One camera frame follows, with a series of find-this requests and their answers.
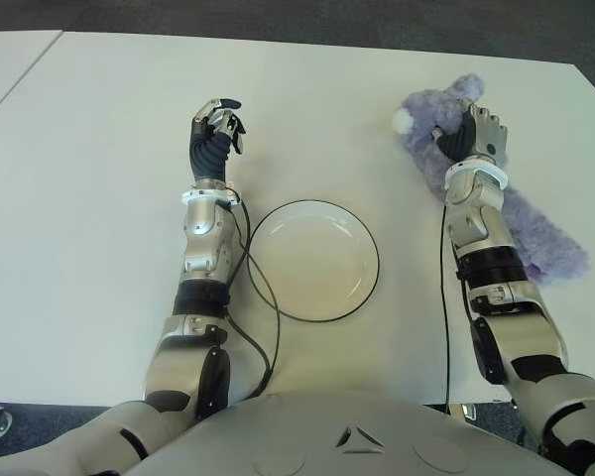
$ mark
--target floor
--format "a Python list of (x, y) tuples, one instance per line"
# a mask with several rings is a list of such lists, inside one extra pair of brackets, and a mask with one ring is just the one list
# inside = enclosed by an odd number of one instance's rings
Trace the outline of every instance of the floor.
[[(576, 64), (595, 85), (595, 0), (0, 0), (0, 30), (36, 29), (559, 61)], [(7, 410), (14, 424), (0, 439), (0, 455), (48, 442), (104, 409)], [(477, 410), (477, 425), (515, 440), (520, 424), (511, 406)]]

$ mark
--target white plate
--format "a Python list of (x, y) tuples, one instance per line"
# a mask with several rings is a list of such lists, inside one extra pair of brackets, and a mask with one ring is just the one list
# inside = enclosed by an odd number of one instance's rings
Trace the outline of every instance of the white plate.
[[(271, 212), (254, 231), (251, 255), (269, 280), (281, 312), (328, 321), (348, 315), (371, 294), (379, 275), (373, 237), (349, 211), (332, 203), (296, 201)], [(271, 295), (253, 263), (261, 297)]]

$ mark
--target purple plush toy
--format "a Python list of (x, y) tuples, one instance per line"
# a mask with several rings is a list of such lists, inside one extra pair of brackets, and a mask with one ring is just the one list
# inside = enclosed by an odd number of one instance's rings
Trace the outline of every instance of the purple plush toy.
[[(445, 200), (445, 172), (453, 163), (434, 144), (431, 131), (438, 126), (445, 134), (456, 132), (463, 115), (460, 99), (477, 101), (484, 88), (475, 74), (461, 76), (444, 91), (427, 89), (410, 95), (393, 119), (427, 186), (441, 201)], [(507, 157), (496, 162), (503, 168)], [(514, 188), (505, 190), (503, 213), (530, 279), (547, 285), (578, 279), (588, 271), (586, 251)]]

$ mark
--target white table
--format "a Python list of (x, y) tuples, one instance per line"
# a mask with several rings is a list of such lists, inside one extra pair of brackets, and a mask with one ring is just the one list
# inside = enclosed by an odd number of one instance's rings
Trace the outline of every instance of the white table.
[[(390, 129), (408, 94), (475, 71), (510, 127), (513, 183), (590, 252), (581, 283), (545, 290), (570, 369), (595, 377), (595, 89), (572, 65), (383, 50), (65, 33), (0, 106), (0, 401), (113, 405), (141, 397), (171, 311), (190, 184), (189, 122), (240, 99), (228, 163), (254, 224), (299, 198), (366, 223), (382, 259), (352, 317), (283, 321), (270, 390), (346, 388), (421, 403), (444, 393), (440, 204)], [(479, 375), (446, 264), (452, 400), (506, 400)], [(235, 287), (232, 313), (270, 351), (273, 312)], [(237, 338), (232, 398), (257, 382)]]
[(0, 32), (0, 101), (59, 35), (59, 31)]

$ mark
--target plate rim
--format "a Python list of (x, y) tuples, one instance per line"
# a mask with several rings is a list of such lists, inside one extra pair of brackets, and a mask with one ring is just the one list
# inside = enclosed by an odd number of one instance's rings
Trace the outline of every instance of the plate rim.
[(260, 222), (256, 225), (256, 227), (254, 228), (253, 232), (251, 233), (251, 241), (250, 241), (250, 244), (249, 244), (249, 251), (251, 251), (251, 243), (254, 242), (254, 238), (256, 237), (256, 233), (258, 232), (258, 229), (265, 222), (265, 220), (267, 220), (267, 218), (269, 218), (272, 214), (274, 214), (276, 211), (280, 210), (281, 208), (284, 208), (284, 207), (289, 206), (289, 205), (294, 205), (296, 203), (307, 202), (307, 201), (309, 201), (309, 202), (317, 202), (317, 203), (325, 203), (327, 205), (332, 205), (332, 206), (335, 206), (337, 208), (341, 208), (345, 212), (349, 213), (352, 217), (354, 217), (361, 224), (361, 226), (364, 227), (364, 229), (368, 233), (368, 236), (370, 237), (370, 240), (373, 243), (373, 247), (375, 248), (375, 255), (377, 256), (377, 273), (375, 274), (375, 281), (373, 283), (373, 286), (370, 289), (370, 291), (368, 292), (368, 294), (366, 295), (366, 297), (364, 297), (364, 299), (359, 304), (357, 304), (355, 307), (353, 307), (351, 310), (349, 310), (348, 312), (345, 312), (345, 313), (343, 313), (341, 315), (337, 315), (335, 317), (328, 317), (326, 319), (307, 319), (307, 318), (304, 318), (304, 317), (298, 317), (296, 315), (292, 315), (292, 314), (289, 314), (287, 312), (284, 312), (279, 306), (276, 309), (276, 307), (273, 305), (273, 303), (272, 302), (269, 302), (269, 300), (262, 294), (262, 292), (260, 291), (260, 289), (256, 285), (256, 281), (254, 280), (254, 277), (253, 277), (253, 275), (251, 273), (251, 255), (250, 254), (247, 254), (247, 274), (249, 275), (249, 281), (251, 282), (251, 285), (254, 287), (254, 290), (256, 291), (256, 294), (260, 297), (260, 299), (266, 305), (268, 305), (271, 309), (277, 310), (284, 317), (287, 317), (287, 318), (292, 319), (292, 320), (296, 320), (298, 322), (308, 322), (308, 323), (313, 323), (313, 324), (320, 324), (320, 323), (323, 324), (323, 323), (326, 323), (326, 322), (335, 322), (335, 321), (338, 321), (338, 320), (341, 320), (341, 319), (343, 319), (345, 317), (350, 316), (352, 313), (354, 313), (356, 310), (358, 310), (360, 307), (362, 307), (368, 301), (368, 299), (370, 298), (370, 296), (373, 295), (373, 292), (375, 291), (375, 288), (377, 287), (377, 283), (379, 282), (379, 277), (381, 275), (381, 256), (379, 255), (379, 248), (377, 247), (377, 242), (375, 241), (375, 237), (370, 232), (370, 229), (366, 226), (366, 223), (364, 223), (363, 220), (361, 218), (359, 218), (355, 213), (353, 213), (352, 211), (350, 211), (349, 209), (347, 209), (344, 206), (338, 205), (337, 203), (334, 203), (334, 202), (329, 201), (329, 200), (321, 200), (321, 199), (318, 199), (318, 198), (301, 198), (299, 200), (293, 200), (293, 201), (289, 201), (287, 203), (283, 203), (282, 205), (277, 206), (276, 208), (272, 209), (267, 214), (265, 214), (265, 216), (263, 216), (262, 219), (260, 220)]

